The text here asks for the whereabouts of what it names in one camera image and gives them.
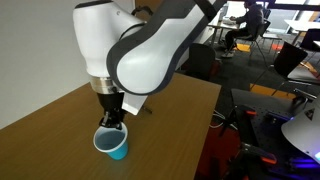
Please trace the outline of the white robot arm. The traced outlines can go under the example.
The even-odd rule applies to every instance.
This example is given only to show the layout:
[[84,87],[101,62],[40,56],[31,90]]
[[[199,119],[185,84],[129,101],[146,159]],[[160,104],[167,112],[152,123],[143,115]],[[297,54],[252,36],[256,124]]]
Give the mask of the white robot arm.
[[90,83],[104,109],[100,125],[122,129],[148,96],[171,81],[185,51],[226,0],[163,0],[148,21],[113,0],[94,0],[73,10],[78,46]]

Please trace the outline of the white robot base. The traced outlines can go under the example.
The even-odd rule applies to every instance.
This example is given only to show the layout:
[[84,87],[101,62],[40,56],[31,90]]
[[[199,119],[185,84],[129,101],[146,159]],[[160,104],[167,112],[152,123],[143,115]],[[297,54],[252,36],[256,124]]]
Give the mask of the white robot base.
[[320,103],[314,100],[281,126],[284,137],[320,164]]

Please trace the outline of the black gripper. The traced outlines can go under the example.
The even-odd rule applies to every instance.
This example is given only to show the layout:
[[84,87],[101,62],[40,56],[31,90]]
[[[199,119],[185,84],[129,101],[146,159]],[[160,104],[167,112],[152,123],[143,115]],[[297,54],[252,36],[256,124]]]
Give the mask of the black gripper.
[[104,109],[104,116],[99,125],[105,128],[121,129],[125,115],[125,111],[122,109],[124,94],[97,94],[97,96]]

